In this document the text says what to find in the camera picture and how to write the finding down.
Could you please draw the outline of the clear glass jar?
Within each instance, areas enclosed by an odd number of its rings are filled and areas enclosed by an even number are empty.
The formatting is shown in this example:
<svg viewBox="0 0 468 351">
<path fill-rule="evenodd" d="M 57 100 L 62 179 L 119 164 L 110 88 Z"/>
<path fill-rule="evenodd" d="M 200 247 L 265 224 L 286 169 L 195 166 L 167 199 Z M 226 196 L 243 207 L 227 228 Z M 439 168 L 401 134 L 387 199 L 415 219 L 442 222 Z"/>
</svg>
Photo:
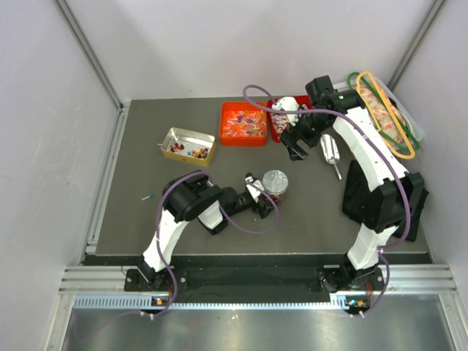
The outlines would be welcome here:
<svg viewBox="0 0 468 351">
<path fill-rule="evenodd" d="M 287 196 L 287 188 L 283 189 L 282 191 L 274 192 L 272 190 L 268 190 L 269 197 L 275 202 L 275 204 L 280 205 L 284 202 L 284 199 Z"/>
</svg>

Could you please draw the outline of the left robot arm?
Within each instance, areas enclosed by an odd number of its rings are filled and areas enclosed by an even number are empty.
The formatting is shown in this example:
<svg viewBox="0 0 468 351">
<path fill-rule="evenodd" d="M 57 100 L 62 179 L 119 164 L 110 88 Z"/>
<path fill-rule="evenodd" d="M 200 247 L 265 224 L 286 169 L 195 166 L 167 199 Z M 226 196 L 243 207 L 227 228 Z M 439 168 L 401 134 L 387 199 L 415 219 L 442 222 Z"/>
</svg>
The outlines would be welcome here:
<svg viewBox="0 0 468 351">
<path fill-rule="evenodd" d="M 263 219 L 271 212 L 279 218 L 277 202 L 251 173 L 246 174 L 242 192 L 213 184 L 201 170 L 171 181 L 156 210 L 154 236 L 137 264 L 141 282 L 150 290 L 164 285 L 173 250 L 190 222 L 197 220 L 210 234 L 217 235 L 235 224 L 233 216 L 247 210 Z"/>
</svg>

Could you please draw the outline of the gold candy tin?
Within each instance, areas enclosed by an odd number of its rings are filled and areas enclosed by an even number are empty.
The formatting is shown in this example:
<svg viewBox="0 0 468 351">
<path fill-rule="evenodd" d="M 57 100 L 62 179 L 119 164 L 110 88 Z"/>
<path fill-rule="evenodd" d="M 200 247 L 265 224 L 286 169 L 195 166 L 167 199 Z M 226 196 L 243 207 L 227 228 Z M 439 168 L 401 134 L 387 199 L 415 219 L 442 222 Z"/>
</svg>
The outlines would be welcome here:
<svg viewBox="0 0 468 351">
<path fill-rule="evenodd" d="M 213 135 L 171 127 L 160 145 L 160 150 L 169 159 L 207 165 L 215 146 L 216 138 Z"/>
</svg>

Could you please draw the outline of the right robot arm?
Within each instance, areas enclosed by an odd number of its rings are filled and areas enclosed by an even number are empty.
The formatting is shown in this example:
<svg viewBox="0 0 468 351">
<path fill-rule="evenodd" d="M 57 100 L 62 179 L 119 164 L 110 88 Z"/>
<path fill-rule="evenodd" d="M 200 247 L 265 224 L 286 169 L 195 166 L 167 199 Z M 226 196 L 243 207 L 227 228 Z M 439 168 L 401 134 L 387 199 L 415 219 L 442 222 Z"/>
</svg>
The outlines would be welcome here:
<svg viewBox="0 0 468 351">
<path fill-rule="evenodd" d="M 327 129 L 346 143 L 354 159 L 348 170 L 342 211 L 360 223 L 355 243 L 336 270 L 324 269 L 319 279 L 324 290 L 356 290 L 371 280 L 389 238 L 405 239 L 418 226 L 418 211 L 425 193 L 419 173 L 410 173 L 389 150 L 369 117 L 363 98 L 355 89 L 337 91 L 328 76 L 306 85 L 311 109 L 295 98 L 272 104 L 286 113 L 287 126 L 280 135 L 293 161 L 308 154 L 298 144 L 316 146 Z"/>
</svg>

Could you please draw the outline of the clear jar lid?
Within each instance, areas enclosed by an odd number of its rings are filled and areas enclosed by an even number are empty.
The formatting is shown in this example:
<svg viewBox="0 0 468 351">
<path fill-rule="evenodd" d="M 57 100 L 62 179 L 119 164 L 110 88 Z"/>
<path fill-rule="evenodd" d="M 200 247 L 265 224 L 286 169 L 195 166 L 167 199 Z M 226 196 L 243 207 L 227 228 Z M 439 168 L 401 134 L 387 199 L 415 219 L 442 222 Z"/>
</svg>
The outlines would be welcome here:
<svg viewBox="0 0 468 351">
<path fill-rule="evenodd" d="M 284 193 L 289 185 L 287 175 L 280 170 L 269 170 L 266 172 L 262 179 L 265 189 L 274 195 Z"/>
</svg>

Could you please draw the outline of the metal scoop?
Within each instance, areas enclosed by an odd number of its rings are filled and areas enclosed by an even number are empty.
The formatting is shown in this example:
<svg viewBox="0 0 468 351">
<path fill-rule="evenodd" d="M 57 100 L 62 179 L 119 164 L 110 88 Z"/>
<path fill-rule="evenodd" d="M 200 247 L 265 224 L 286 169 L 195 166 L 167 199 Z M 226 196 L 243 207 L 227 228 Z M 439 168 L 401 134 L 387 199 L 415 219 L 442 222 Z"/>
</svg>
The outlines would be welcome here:
<svg viewBox="0 0 468 351">
<path fill-rule="evenodd" d="M 341 181 L 342 175 L 338 167 L 338 163 L 340 161 L 340 153 L 335 139 L 329 134 L 323 134 L 320 138 L 320 146 L 325 161 L 333 166 L 338 179 Z"/>
</svg>

